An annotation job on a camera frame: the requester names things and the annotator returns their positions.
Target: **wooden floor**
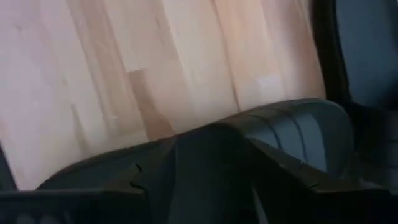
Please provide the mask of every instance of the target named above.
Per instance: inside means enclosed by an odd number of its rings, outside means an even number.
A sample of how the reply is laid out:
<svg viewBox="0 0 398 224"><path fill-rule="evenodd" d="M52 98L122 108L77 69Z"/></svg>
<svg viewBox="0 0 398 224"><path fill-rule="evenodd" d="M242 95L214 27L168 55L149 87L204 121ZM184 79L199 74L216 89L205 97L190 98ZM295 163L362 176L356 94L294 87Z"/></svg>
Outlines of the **wooden floor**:
<svg viewBox="0 0 398 224"><path fill-rule="evenodd" d="M255 106L323 97L309 0L2 0L0 139L20 189Z"/></svg>

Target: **dark gray surface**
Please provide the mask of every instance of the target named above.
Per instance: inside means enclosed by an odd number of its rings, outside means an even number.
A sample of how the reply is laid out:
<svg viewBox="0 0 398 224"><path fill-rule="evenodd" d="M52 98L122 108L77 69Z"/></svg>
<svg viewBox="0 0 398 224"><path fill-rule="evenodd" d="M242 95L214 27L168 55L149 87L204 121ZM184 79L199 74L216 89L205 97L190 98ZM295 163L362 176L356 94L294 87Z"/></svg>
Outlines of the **dark gray surface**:
<svg viewBox="0 0 398 224"><path fill-rule="evenodd" d="M354 102L398 109L398 3L337 0L337 20Z"/></svg>

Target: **wood grain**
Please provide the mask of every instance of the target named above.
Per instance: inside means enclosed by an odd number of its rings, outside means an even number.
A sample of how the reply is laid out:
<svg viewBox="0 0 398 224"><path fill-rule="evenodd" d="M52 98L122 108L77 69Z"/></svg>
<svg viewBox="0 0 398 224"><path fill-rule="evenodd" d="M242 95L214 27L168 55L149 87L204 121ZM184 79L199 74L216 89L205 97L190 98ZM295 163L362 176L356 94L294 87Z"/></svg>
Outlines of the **wood grain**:
<svg viewBox="0 0 398 224"><path fill-rule="evenodd" d="M255 106L324 97L310 3L0 1L0 139L18 187Z"/></svg>

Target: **hardwood flooring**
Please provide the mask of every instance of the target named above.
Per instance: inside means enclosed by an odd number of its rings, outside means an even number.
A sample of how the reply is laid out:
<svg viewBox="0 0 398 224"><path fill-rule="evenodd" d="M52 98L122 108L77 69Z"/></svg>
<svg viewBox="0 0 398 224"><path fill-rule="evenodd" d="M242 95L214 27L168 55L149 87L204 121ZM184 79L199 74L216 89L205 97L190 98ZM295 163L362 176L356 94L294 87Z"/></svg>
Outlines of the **hardwood flooring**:
<svg viewBox="0 0 398 224"><path fill-rule="evenodd" d="M0 139L17 185L324 97L309 14L309 0L0 1Z"/></svg>

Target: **gray curved plastic part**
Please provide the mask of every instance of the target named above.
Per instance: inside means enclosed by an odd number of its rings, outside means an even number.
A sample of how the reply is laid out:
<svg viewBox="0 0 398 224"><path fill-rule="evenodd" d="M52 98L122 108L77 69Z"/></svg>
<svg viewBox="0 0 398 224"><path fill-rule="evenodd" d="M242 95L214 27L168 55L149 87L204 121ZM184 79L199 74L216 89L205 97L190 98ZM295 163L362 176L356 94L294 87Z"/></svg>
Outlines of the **gray curved plastic part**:
<svg viewBox="0 0 398 224"><path fill-rule="evenodd" d="M351 121L342 107L330 101L274 103L223 122L333 177L341 177L353 158Z"/></svg>

